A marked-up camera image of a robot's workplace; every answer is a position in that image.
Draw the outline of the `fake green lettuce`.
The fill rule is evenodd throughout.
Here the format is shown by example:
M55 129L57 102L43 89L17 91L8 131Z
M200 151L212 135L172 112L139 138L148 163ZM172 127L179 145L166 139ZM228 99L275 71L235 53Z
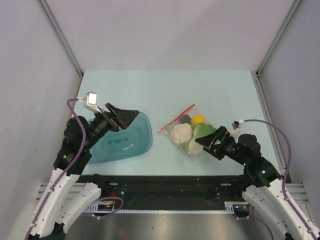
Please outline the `fake green lettuce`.
M217 129L208 123L200 123L193 130L193 138L202 138L214 133Z

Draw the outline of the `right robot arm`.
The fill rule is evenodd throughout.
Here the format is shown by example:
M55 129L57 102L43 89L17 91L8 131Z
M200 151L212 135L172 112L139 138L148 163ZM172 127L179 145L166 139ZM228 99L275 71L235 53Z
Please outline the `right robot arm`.
M285 179L261 154L255 135L234 139L224 126L199 137L196 143L218 160L224 157L241 164L243 174L231 183L231 196L245 200L286 240L318 240L320 229L306 216L288 191Z

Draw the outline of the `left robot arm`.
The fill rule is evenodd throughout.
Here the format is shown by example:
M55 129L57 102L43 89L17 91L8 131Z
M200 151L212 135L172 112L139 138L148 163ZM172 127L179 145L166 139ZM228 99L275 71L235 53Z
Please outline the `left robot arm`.
M67 206L63 206L70 188L78 181L91 159L90 149L108 132L127 129L140 114L138 110L120 109L106 103L106 110L94 103L84 105L94 113L88 122L74 109L67 122L61 148L53 164L49 183L37 206L25 207L16 219L10 240L63 240L72 224L84 210L97 200L114 199L107 177L94 174L82 191Z

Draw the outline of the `fake dark plum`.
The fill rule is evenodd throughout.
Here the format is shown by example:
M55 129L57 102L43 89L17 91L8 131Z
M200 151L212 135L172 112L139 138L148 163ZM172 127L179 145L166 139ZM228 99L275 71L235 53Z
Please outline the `fake dark plum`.
M180 124L191 124L192 118L189 115L184 114L178 119L178 121Z

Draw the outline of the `clear zip top bag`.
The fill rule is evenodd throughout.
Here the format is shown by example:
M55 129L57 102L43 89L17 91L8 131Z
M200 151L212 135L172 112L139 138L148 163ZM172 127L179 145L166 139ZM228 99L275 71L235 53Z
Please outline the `clear zip top bag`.
M192 104L159 129L158 133L165 133L173 144L184 149L190 156L198 156L204 152L204 148L196 139L208 136L216 130L196 105Z

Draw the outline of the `fake yellow lemon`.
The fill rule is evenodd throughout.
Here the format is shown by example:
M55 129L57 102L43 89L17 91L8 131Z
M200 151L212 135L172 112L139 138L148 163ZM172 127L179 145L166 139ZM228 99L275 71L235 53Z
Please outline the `fake yellow lemon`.
M194 115L192 118L191 118L191 123L193 125L198 125L198 124L202 124L202 123L205 123L206 122L206 118L201 115L201 114L198 114L198 115Z

